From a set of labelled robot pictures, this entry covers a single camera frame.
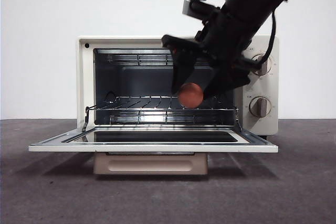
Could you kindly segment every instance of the control panel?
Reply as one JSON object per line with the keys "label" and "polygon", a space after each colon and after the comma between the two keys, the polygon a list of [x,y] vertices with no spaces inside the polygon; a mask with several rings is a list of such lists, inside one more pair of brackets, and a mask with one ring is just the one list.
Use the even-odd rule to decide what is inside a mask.
{"label": "control panel", "polygon": [[[268,48],[269,36],[256,36],[244,51],[249,59],[259,60]],[[251,82],[235,90],[239,120],[256,135],[278,132],[279,40],[275,39],[271,55],[262,68],[251,72]]]}

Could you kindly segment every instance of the white wall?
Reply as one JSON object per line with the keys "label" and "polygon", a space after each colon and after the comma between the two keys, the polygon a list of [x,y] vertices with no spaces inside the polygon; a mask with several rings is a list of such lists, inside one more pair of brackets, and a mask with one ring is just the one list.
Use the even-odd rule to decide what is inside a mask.
{"label": "white wall", "polygon": [[[221,5],[223,0],[209,0]],[[1,0],[1,117],[75,118],[79,35],[193,35],[183,0]],[[280,117],[336,118],[336,0],[277,11]],[[270,22],[260,34],[270,33]]]}

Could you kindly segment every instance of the metal frame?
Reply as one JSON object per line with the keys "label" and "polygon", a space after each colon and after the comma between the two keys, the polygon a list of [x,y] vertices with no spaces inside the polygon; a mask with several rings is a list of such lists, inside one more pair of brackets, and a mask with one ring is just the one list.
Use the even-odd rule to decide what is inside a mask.
{"label": "metal frame", "polygon": [[[223,131],[237,142],[76,142],[96,131]],[[228,127],[213,125],[112,125],[85,132],[76,129],[29,146],[31,152],[278,152],[278,147],[250,132],[236,133]]]}

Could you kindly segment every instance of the oven door glass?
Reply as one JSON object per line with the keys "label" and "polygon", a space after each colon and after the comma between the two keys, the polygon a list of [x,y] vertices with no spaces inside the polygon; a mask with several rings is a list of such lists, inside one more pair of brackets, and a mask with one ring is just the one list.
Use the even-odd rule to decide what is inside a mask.
{"label": "oven door glass", "polygon": [[31,152],[278,152],[263,138],[233,127],[123,125],[81,129],[29,146]]}

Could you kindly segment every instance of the gray floor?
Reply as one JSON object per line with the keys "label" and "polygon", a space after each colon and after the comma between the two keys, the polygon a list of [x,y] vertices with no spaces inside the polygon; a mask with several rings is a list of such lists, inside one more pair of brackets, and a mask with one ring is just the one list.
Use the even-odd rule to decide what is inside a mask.
{"label": "gray floor", "polygon": [[92,174],[89,153],[29,153],[75,120],[1,121],[1,223],[336,223],[336,120],[283,120],[278,154],[212,154],[209,175]]}

